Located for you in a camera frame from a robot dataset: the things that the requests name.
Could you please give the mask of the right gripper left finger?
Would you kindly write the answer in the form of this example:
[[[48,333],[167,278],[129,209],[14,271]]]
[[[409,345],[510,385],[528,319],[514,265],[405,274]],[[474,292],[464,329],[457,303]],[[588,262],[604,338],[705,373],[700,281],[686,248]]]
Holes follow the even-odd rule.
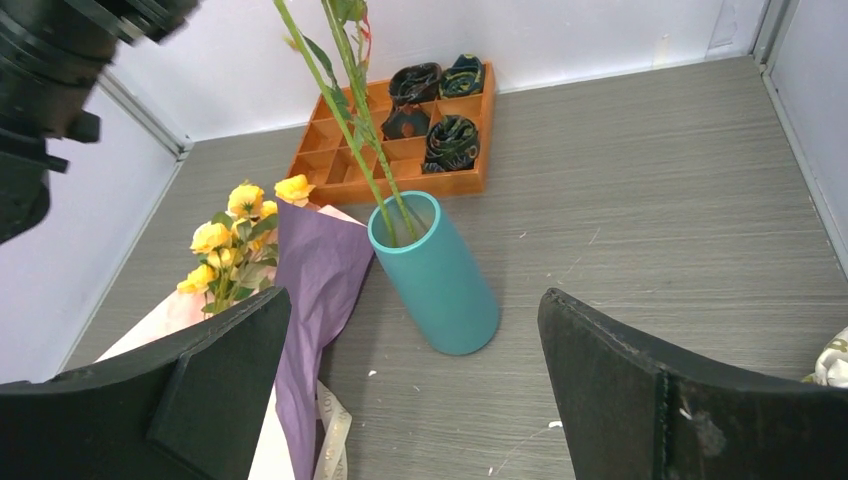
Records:
[[[245,479],[291,301],[228,310],[45,382],[1,388],[5,479]]]

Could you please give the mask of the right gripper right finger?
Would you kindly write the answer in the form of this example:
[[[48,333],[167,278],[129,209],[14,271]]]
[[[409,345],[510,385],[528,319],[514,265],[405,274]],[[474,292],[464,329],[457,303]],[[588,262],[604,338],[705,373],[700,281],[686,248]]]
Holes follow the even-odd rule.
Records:
[[[579,479],[843,479],[847,392],[731,366],[551,288],[538,329]]]

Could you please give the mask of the pink wrapping paper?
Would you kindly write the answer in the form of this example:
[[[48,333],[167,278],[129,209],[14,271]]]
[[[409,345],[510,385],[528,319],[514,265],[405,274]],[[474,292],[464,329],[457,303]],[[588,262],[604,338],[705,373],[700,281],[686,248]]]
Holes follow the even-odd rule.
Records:
[[[286,289],[279,300],[281,308],[247,315],[177,361],[152,439],[191,478],[296,479],[276,412],[274,382],[291,314]],[[323,439],[316,410],[315,465]]]

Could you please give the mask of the cream ribbon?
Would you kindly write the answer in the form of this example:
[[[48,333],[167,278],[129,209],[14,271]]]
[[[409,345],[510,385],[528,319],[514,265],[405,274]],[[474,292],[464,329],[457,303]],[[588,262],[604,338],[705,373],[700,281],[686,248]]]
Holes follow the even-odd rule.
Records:
[[[347,480],[348,458],[346,440],[352,425],[347,409],[322,382],[317,384],[316,410],[324,439],[318,451],[314,480]]]

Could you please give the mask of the yellow pink flower bunch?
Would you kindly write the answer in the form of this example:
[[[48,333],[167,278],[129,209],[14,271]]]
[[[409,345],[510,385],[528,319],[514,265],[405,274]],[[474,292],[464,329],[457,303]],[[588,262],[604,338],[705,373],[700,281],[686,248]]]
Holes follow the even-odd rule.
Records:
[[[200,312],[208,318],[270,287],[279,260],[278,202],[305,207],[315,188],[303,174],[276,182],[270,197],[249,180],[236,186],[226,209],[193,233],[190,250],[198,265],[176,291],[200,296]]]

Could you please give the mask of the purple wrapping paper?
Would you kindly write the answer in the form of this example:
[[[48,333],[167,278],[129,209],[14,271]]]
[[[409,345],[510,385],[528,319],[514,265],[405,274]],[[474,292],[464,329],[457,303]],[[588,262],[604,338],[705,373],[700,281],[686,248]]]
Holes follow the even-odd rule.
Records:
[[[311,479],[322,352],[349,320],[374,251],[366,227],[331,206],[313,211],[279,201],[277,235],[275,284],[288,292],[291,314],[274,382],[276,412],[294,477]]]

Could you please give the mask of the peach rose stem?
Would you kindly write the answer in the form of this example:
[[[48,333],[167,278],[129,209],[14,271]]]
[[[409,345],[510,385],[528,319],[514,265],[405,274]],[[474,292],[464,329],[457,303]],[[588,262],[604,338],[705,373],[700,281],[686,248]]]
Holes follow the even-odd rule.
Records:
[[[317,86],[320,89],[323,99],[327,103],[334,119],[336,120],[338,126],[341,129],[343,137],[345,138],[348,146],[351,148],[354,159],[356,160],[358,167],[362,172],[374,199],[376,200],[378,210],[380,211],[383,217],[384,223],[388,230],[389,238],[391,240],[391,246],[396,247],[398,238],[393,221],[390,218],[389,211],[386,207],[380,187],[376,183],[376,180],[373,176],[373,170],[367,166],[363,157],[362,148],[364,145],[364,140],[355,138],[354,133],[350,129],[350,126],[353,124],[353,116],[347,106],[347,103],[345,101],[340,101],[340,99],[343,98],[344,95],[336,93],[335,87],[333,85],[333,71],[329,70],[330,75],[328,76],[328,78],[330,79],[330,85],[328,85],[325,82],[324,75],[320,72],[320,69],[316,64],[316,61],[323,63],[322,57],[313,55],[313,51],[308,46],[308,42],[306,41],[305,37],[302,35],[301,31],[295,24],[286,6],[286,2],[283,0],[274,0],[273,4],[277,9],[286,29],[288,30],[289,38],[294,44],[293,49],[297,51],[304,59],[307,68],[309,69],[313,79],[315,80]]]

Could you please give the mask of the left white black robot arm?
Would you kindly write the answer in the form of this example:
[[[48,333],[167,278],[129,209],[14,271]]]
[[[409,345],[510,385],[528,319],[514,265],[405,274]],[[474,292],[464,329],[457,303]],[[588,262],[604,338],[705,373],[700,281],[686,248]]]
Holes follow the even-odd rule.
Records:
[[[68,161],[50,139],[96,143],[99,116],[84,105],[119,43],[160,42],[197,0],[1,1],[1,240],[37,226],[50,209],[49,176]]]

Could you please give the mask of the teal vase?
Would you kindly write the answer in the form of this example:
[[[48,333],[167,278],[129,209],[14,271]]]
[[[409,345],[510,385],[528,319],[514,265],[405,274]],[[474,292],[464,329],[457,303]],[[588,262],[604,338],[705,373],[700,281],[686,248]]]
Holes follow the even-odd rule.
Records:
[[[405,191],[412,237],[394,198],[371,214],[369,240],[427,343],[448,355],[486,346],[500,321],[495,293],[448,212],[431,194]]]

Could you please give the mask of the crumpled cream patterned cloth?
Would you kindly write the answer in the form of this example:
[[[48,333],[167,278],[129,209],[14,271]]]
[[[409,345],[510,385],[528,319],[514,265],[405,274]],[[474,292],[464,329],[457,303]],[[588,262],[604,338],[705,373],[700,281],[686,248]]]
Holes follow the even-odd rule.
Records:
[[[848,328],[836,334],[815,361],[814,371],[802,379],[804,383],[847,388]]]

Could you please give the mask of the orange compartment tray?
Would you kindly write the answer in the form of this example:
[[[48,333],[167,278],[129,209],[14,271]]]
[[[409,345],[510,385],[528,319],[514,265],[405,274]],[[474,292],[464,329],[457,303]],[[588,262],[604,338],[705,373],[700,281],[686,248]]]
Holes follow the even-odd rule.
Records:
[[[478,128],[480,155],[470,170],[423,173],[425,136],[381,140],[390,171],[400,190],[420,190],[435,197],[480,194],[486,189],[496,102],[496,77],[491,62],[484,63],[484,86],[480,93],[425,102],[421,109],[431,126],[446,115],[461,115]],[[336,119],[319,97],[300,144],[288,168],[289,177],[303,174],[315,188],[310,199],[319,205],[362,204],[374,201]]]

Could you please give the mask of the dark rolled cloth front-right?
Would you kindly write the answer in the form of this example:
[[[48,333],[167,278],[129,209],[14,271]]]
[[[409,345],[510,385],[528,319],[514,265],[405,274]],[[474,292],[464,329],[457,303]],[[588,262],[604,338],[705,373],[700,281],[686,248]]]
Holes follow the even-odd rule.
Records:
[[[426,136],[422,173],[472,170],[480,150],[476,124],[461,115],[445,115]]]

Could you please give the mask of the dark rolled cloth middle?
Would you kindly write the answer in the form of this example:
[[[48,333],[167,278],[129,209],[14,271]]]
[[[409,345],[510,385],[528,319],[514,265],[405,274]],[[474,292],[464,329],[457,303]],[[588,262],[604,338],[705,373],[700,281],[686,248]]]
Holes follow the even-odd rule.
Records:
[[[430,115],[419,104],[393,107],[381,130],[386,140],[399,140],[425,136],[429,130]]]

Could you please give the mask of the dark rolled cloth back-right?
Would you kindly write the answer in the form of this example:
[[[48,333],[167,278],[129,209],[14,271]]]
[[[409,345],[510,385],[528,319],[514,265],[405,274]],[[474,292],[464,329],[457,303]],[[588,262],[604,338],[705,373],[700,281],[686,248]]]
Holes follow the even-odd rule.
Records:
[[[460,98],[481,94],[485,85],[485,67],[479,57],[462,54],[444,70],[439,83],[441,98]]]

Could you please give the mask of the dark rolled cloth back-left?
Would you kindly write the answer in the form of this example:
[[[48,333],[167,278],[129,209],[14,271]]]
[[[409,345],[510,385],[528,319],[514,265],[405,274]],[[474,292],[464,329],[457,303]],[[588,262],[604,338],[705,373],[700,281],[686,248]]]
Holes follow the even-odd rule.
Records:
[[[389,82],[388,94],[392,105],[400,108],[437,99],[441,77],[442,67],[435,62],[402,68]]]

